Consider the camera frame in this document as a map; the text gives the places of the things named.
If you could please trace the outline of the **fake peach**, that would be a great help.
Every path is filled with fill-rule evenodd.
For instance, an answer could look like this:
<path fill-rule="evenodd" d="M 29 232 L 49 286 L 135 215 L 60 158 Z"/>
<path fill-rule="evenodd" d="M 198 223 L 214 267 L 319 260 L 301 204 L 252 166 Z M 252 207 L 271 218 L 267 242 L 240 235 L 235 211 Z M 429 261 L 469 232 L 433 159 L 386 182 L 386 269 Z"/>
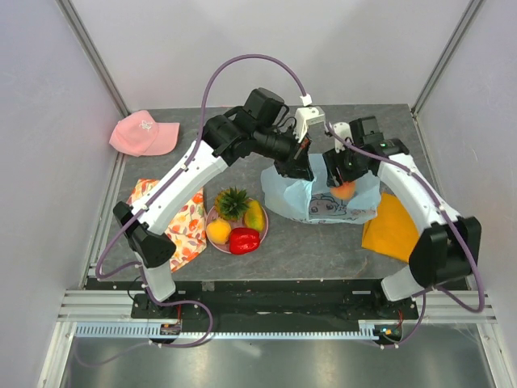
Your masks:
<path fill-rule="evenodd" d="M 229 235 L 232 231 L 230 223 L 224 219 L 217 218 L 206 227 L 206 235 L 214 244 L 224 245 L 229 240 Z"/>
<path fill-rule="evenodd" d="M 355 195 L 356 183 L 344 182 L 338 187 L 330 188 L 330 194 L 340 200 L 350 200 Z"/>

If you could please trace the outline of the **light blue plastic bag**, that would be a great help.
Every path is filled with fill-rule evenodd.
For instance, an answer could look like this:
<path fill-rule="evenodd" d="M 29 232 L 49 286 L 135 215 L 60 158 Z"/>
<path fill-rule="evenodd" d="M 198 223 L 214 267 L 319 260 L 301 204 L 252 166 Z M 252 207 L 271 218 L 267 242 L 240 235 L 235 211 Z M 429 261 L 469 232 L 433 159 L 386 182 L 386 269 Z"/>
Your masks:
<path fill-rule="evenodd" d="M 309 156 L 314 180 L 280 176 L 274 167 L 262 171 L 264 203 L 272 212 L 307 224 L 364 224 L 377 215 L 380 180 L 371 172 L 355 181 L 354 196 L 341 200 L 326 186 L 326 166 L 321 154 Z"/>

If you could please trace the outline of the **fake mango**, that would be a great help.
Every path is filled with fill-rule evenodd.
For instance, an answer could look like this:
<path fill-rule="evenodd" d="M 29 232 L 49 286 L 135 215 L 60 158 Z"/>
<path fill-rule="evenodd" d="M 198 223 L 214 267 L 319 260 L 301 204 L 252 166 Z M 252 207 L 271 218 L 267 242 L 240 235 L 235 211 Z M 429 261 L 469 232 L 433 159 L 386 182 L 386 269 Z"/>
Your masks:
<path fill-rule="evenodd" d="M 265 227 L 265 217 L 261 204 L 257 200 L 251 200 L 247 204 L 248 209 L 244 216 L 245 226 L 262 233 Z"/>

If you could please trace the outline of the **fake pineapple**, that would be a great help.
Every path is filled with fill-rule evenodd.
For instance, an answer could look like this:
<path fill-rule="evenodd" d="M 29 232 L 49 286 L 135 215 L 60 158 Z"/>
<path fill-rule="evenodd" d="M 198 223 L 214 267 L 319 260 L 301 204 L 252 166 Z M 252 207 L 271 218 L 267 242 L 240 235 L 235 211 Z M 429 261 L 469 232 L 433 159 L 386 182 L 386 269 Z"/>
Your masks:
<path fill-rule="evenodd" d="M 245 189 L 228 188 L 217 194 L 214 207 L 220 218 L 226 221 L 239 221 L 249 208 L 248 201 Z"/>

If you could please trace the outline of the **fake red pepper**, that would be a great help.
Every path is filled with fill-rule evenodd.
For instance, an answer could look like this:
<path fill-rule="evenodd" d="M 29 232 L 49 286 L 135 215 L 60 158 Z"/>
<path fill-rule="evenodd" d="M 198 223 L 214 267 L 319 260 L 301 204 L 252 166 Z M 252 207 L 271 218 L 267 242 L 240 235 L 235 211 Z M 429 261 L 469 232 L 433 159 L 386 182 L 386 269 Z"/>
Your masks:
<path fill-rule="evenodd" d="M 229 252 L 233 255 L 244 255 L 256 250 L 261 243 L 260 234 L 251 228 L 239 227 L 229 235 Z"/>

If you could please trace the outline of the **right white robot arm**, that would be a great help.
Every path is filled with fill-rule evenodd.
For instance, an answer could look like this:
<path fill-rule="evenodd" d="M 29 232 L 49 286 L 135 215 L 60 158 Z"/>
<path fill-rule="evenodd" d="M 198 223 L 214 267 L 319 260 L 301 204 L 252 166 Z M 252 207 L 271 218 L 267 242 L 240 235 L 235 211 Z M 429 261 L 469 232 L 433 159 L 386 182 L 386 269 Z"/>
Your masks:
<path fill-rule="evenodd" d="M 462 217 L 447 204 L 419 171 L 406 145 L 385 138 L 375 117 L 327 123 L 326 135 L 335 140 L 334 148 L 323 155 L 328 186 L 371 172 L 399 199 L 418 231 L 407 266 L 385 277 L 382 290 L 370 297 L 372 313 L 388 318 L 398 310 L 399 300 L 443 290 L 444 284 L 467 276 L 473 276 L 478 292 L 472 311 L 481 312 L 485 290 L 477 267 L 480 222 Z"/>

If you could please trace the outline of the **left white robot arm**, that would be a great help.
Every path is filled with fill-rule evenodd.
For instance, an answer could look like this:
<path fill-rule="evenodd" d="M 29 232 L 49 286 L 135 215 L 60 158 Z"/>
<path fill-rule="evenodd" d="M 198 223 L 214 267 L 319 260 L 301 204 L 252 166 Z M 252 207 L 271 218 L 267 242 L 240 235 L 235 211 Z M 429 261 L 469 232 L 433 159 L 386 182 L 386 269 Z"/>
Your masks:
<path fill-rule="evenodd" d="M 288 113 L 284 101 L 264 88 L 251 91 L 242 106 L 207 120 L 201 137 L 146 195 L 132 205 L 118 203 L 113 213 L 143 272 L 149 308 L 160 318 L 177 309 L 176 287 L 170 270 L 175 244 L 166 236 L 170 221 L 200 188 L 252 153 L 273 160 L 288 178 L 313 180 L 309 165 L 309 127 L 324 121 L 312 105 L 298 108 L 294 124 L 280 131 L 277 119 Z"/>

